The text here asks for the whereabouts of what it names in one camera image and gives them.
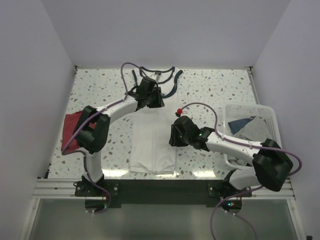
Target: white laundry basket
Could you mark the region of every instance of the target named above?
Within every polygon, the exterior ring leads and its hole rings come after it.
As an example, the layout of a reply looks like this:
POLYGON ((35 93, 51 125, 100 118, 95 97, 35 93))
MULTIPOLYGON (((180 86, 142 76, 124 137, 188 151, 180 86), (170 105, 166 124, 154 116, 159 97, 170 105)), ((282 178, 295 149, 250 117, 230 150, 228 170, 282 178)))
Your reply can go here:
MULTIPOLYGON (((228 123, 250 117, 261 117, 269 129, 272 140, 276 141, 282 148, 276 113, 269 106, 259 104, 226 104, 223 108, 223 133, 228 136, 233 136, 228 123)), ((232 168, 245 168, 245 166, 230 163, 226 154, 224 155, 224 160, 226 164, 232 168)))

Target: cable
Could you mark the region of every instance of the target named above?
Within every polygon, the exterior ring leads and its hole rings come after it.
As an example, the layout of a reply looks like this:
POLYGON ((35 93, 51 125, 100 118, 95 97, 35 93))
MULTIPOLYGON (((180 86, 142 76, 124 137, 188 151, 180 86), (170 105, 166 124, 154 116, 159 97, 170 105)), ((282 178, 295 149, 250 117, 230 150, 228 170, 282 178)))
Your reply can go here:
POLYGON ((111 194, 109 191, 107 191, 106 189, 104 189, 103 187, 100 187, 99 185, 97 185, 91 178, 91 176, 89 175, 88 173, 88 169, 87 169, 87 154, 85 151, 83 150, 74 150, 74 151, 71 151, 71 152, 65 152, 63 153, 62 155, 69 155, 69 154, 75 154, 75 153, 81 153, 83 154, 83 167, 84 167, 84 171, 89 179, 89 181, 91 182, 91 184, 93 186, 95 186, 96 188, 100 189, 101 191, 103 191, 104 193, 106 193, 106 195, 108 196, 108 203, 107 203, 107 206, 105 206, 102 210, 99 210, 99 211, 92 211, 91 213, 93 214, 99 214, 99 213, 102 213, 104 212, 107 208, 110 207, 110 204, 111 204, 111 194))
MULTIPOLYGON (((278 152, 282 152, 282 153, 289 154, 289 155, 293 156, 294 158, 297 159, 299 165, 298 165, 298 167, 297 167, 296 170, 294 170, 293 172, 291 172, 291 173, 289 174, 289 176, 292 176, 292 175, 296 174, 296 173, 299 172, 300 169, 302 168, 302 161, 301 161, 301 159, 300 159, 296 154, 294 154, 294 153, 292 153, 292 152, 283 150, 283 149, 281 149, 281 148, 276 148, 276 147, 266 147, 266 146, 249 145, 249 144, 245 144, 245 143, 242 143, 242 142, 238 142, 238 141, 234 141, 234 140, 228 139, 228 138, 226 138, 226 137, 222 137, 222 135, 221 135, 221 134, 218 132, 218 130, 217 130, 218 115, 217 115, 216 111, 215 111, 211 106, 209 106, 208 104, 202 103, 202 102, 191 102, 191 103, 188 103, 187 105, 183 106, 183 107, 181 108, 181 110, 185 109, 186 107, 188 107, 188 106, 190 106, 190 105, 203 105, 203 106, 209 108, 209 109, 213 112, 214 117, 215 117, 214 132, 215 132, 215 134, 216 134, 219 138, 221 138, 221 139, 223 139, 223 140, 225 140, 225 141, 227 141, 227 142, 229 142, 229 143, 236 144, 236 145, 240 145, 240 146, 244 146, 244 147, 250 147, 250 148, 254 148, 254 149, 263 149, 263 150, 278 151, 278 152)), ((253 188, 253 189, 248 190, 248 191, 239 192, 239 193, 234 194, 234 195, 232 195, 232 196, 228 196, 228 197, 222 199, 222 200, 215 206, 215 208, 213 209, 213 211, 212 211, 212 213, 211 213, 211 216, 210 216, 210 231, 211 231, 211 235, 212 235, 212 237, 213 237, 214 240, 217 240, 217 239, 216 239, 216 236, 215 236, 215 234, 214 234, 214 230, 213 230, 213 225, 212 225, 212 223, 213 223, 213 218, 214 218, 214 215, 215 215, 218 207, 220 207, 221 204, 222 204, 223 202, 225 202, 226 200, 228 200, 228 199, 231 199, 231 198, 234 198, 234 197, 239 197, 239 196, 242 196, 242 195, 244 195, 244 194, 252 193, 253 191, 259 190, 259 189, 261 189, 262 187, 263 187, 263 186, 259 186, 259 187, 257 187, 257 188, 253 188)), ((258 236, 257 236, 257 232, 256 232, 254 226, 253 226, 248 220, 246 220, 243 216, 238 215, 238 214, 235 214, 235 216, 237 216, 238 218, 244 220, 247 224, 249 224, 249 226, 251 227, 251 229, 252 229, 253 232, 254 232, 254 237, 255 237, 255 239, 257 240, 257 237, 258 237, 258 236)))
MULTIPOLYGON (((222 200, 214 207, 214 209, 213 209, 213 211, 212 211, 212 213, 211 213, 211 216, 210 216, 210 231, 211 231, 211 235, 212 235, 212 237, 213 237, 214 240, 217 240, 217 238, 216 238, 216 236, 215 236, 212 223, 213 223, 214 215, 215 215, 217 209, 222 205, 222 203, 225 202, 225 201, 227 201, 227 200, 229 200, 229 199, 231 199, 231 198, 238 197, 238 196, 241 196, 241 195, 244 195, 244 194, 249 194, 249 193, 252 193, 252 192, 254 192, 254 191, 256 191, 256 190, 259 190, 259 189, 262 189, 262 188, 263 188, 263 186, 259 186, 259 187, 257 187, 257 188, 253 188, 253 189, 250 189, 250 190, 248 190, 248 191, 238 192, 238 193, 236 193, 236 194, 234 194, 234 195, 231 195, 231 196, 228 196, 228 197, 222 199, 222 200)), ((253 231, 253 233, 254 233, 254 239, 257 240, 257 239, 258 239, 258 235, 257 235, 257 231, 256 231, 256 229, 254 228, 254 226, 253 226, 247 219, 245 219, 243 216, 238 215, 238 214, 235 214, 235 216, 237 216, 238 218, 242 219, 242 220, 245 221, 247 224, 249 224, 249 226, 251 227, 251 229, 252 229, 252 231, 253 231)))

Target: terrazzo table surface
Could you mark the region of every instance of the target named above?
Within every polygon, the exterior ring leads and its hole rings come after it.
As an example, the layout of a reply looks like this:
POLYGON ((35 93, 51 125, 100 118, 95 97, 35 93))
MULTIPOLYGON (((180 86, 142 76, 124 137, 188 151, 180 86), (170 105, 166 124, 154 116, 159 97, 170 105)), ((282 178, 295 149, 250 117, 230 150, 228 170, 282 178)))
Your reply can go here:
MULTIPOLYGON (((255 103, 246 70, 182 69, 178 80, 178 102, 181 107, 191 102, 212 106, 218 114, 218 130, 222 130, 223 106, 227 103, 255 103)), ((128 88, 134 86, 130 69, 124 70, 128 88)), ((70 94, 66 113, 81 111, 85 106, 98 107, 123 98, 125 88, 119 69, 79 69, 70 94)), ((214 126, 214 115, 201 105, 193 105, 184 113, 199 128, 214 126)), ((107 144, 102 149, 101 165, 106 179, 223 179, 231 170, 218 152, 196 150, 192 146, 176 149, 173 174, 150 174, 129 171, 132 141, 132 114, 110 125, 107 144)), ((84 172, 79 153, 61 155, 62 126, 56 143, 49 179, 80 179, 84 172)))

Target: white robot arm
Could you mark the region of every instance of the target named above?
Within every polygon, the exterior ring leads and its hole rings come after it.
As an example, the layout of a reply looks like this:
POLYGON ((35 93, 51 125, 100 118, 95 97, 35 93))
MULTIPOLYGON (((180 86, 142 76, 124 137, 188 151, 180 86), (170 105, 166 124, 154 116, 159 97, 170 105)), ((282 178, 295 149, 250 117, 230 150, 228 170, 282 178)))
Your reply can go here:
POLYGON ((230 136, 227 138, 249 147, 227 142, 223 134, 217 134, 209 127, 199 129, 189 117, 181 116, 171 126, 169 144, 176 147, 191 145, 195 149, 224 153, 246 161, 249 165, 246 169, 232 170, 222 181, 220 192, 223 192, 222 195, 225 197, 258 185, 279 192, 293 167, 293 163, 285 153, 268 150, 268 148, 280 149, 279 145, 271 139, 254 142, 230 136), (266 149, 250 146, 263 146, 266 149))
POLYGON ((102 112, 88 122, 75 137, 77 145, 85 149, 83 152, 86 152, 86 170, 83 174, 85 179, 90 180, 88 174, 95 183, 104 178, 101 168, 101 149, 107 143, 110 124, 145 106, 148 108, 161 108, 164 105, 161 88, 157 82, 152 78, 144 77, 139 86, 135 86, 128 92, 128 96, 123 102, 114 106, 113 103, 109 103, 97 108, 86 106, 82 111, 74 133, 90 116, 99 111, 102 112))

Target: purple cable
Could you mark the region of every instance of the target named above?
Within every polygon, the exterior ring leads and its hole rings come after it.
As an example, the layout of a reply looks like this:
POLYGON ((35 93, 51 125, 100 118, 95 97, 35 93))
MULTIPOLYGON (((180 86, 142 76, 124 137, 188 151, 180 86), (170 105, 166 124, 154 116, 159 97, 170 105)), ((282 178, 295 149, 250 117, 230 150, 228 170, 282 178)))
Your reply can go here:
MULTIPOLYGON (((215 215, 217 209, 221 206, 221 204, 222 204, 223 202, 231 199, 231 198, 239 197, 239 196, 244 195, 244 194, 249 194, 249 193, 252 193, 252 192, 254 192, 254 191, 256 191, 256 190, 259 190, 259 189, 262 189, 262 188, 263 188, 262 186, 259 186, 259 187, 257 187, 257 188, 253 188, 253 189, 250 189, 250 190, 248 190, 248 191, 238 192, 238 193, 236 193, 236 194, 234 194, 234 195, 231 195, 231 196, 228 196, 228 197, 222 199, 222 200, 214 207, 214 209, 213 209, 213 211, 212 211, 212 213, 211 213, 211 216, 210 216, 210 231, 211 231, 211 235, 212 235, 212 237, 213 237, 214 240, 217 240, 217 238, 216 238, 216 236, 215 236, 212 223, 213 223, 214 215, 215 215)), ((253 230, 254 238, 257 240, 257 239, 258 239, 258 235, 257 235, 257 232, 256 232, 254 226, 253 226, 247 219, 245 219, 243 216, 240 216, 240 215, 238 215, 238 214, 236 214, 235 216, 237 216, 238 218, 242 219, 242 220, 245 221, 247 224, 249 224, 249 226, 250 226, 251 229, 253 230)))
MULTIPOLYGON (((250 147, 250 148, 254 148, 254 149, 264 149, 264 150, 278 151, 278 152, 282 152, 282 153, 289 154, 289 155, 293 156, 294 158, 297 159, 297 161, 298 161, 298 163, 299 163, 299 166, 297 167, 296 170, 294 170, 293 172, 291 172, 291 173, 289 174, 289 176, 292 176, 292 175, 296 174, 296 173, 299 172, 300 169, 302 168, 302 161, 301 161, 301 159, 300 159, 296 154, 294 154, 294 153, 292 153, 292 152, 283 150, 283 149, 281 149, 281 148, 249 145, 249 144, 245 144, 245 143, 242 143, 242 142, 238 142, 238 141, 234 141, 234 140, 228 139, 228 138, 226 138, 226 137, 222 138, 222 135, 221 135, 221 134, 218 132, 218 130, 217 130, 218 115, 217 115, 216 111, 215 111, 211 106, 209 106, 208 104, 202 103, 202 102, 192 102, 192 103, 188 103, 187 105, 183 106, 181 109, 183 110, 183 109, 185 109, 186 107, 188 107, 188 106, 190 106, 190 105, 203 105, 203 106, 209 108, 211 111, 213 111, 214 117, 215 117, 214 132, 215 132, 215 134, 216 134, 219 138, 221 138, 221 139, 223 139, 223 140, 225 140, 225 141, 227 141, 227 142, 229 142, 229 143, 236 144, 236 145, 240 145, 240 146, 244 146, 244 147, 250 147)), ((232 195, 232 196, 228 196, 228 197, 222 199, 222 200, 215 206, 215 208, 213 209, 213 211, 212 211, 212 213, 211 213, 211 216, 210 216, 210 231, 211 231, 211 235, 212 235, 212 237, 213 237, 214 240, 216 240, 216 236, 215 236, 215 234, 214 234, 214 230, 213 230, 212 223, 213 223, 213 218, 214 218, 215 212, 217 211, 218 207, 220 207, 221 204, 222 204, 224 201, 228 200, 228 199, 231 199, 231 198, 234 198, 234 197, 239 197, 239 196, 242 196, 242 195, 244 195, 244 194, 252 193, 253 191, 259 190, 259 189, 261 189, 262 187, 263 187, 263 186, 259 186, 259 187, 257 187, 257 188, 253 188, 253 189, 248 190, 248 191, 239 192, 239 193, 234 194, 234 195, 232 195)), ((257 232, 256 232, 254 226, 253 226, 248 220, 246 220, 243 216, 240 216, 240 215, 238 215, 238 214, 236 214, 235 216, 237 216, 238 218, 244 220, 246 223, 249 224, 249 226, 251 227, 251 229, 252 229, 253 232, 254 232, 254 237, 255 237, 255 239, 257 239, 258 236, 257 236, 257 232)))
POLYGON ((106 194, 108 195, 108 198, 109 198, 109 199, 108 199, 108 204, 107 204, 107 206, 105 206, 103 209, 101 209, 101 210, 99 210, 99 211, 92 211, 92 212, 91 212, 91 213, 94 213, 94 214, 100 214, 100 213, 104 212, 107 208, 110 207, 110 204, 111 204, 111 195, 110 195, 110 193, 109 193, 106 189, 104 189, 103 187, 100 187, 99 185, 97 185, 97 184, 92 180, 92 178, 90 177, 90 175, 88 174, 88 169, 87 169, 87 154, 86 154, 84 151, 82 151, 82 150, 74 150, 74 151, 71 151, 71 152, 66 152, 66 153, 64 153, 63 155, 65 156, 65 155, 75 154, 75 153, 81 153, 81 154, 83 154, 83 166, 84 166, 84 171, 87 173, 88 179, 89 179, 89 181, 91 182, 91 184, 92 184, 93 186, 95 186, 96 188, 102 190, 104 193, 106 193, 106 194))

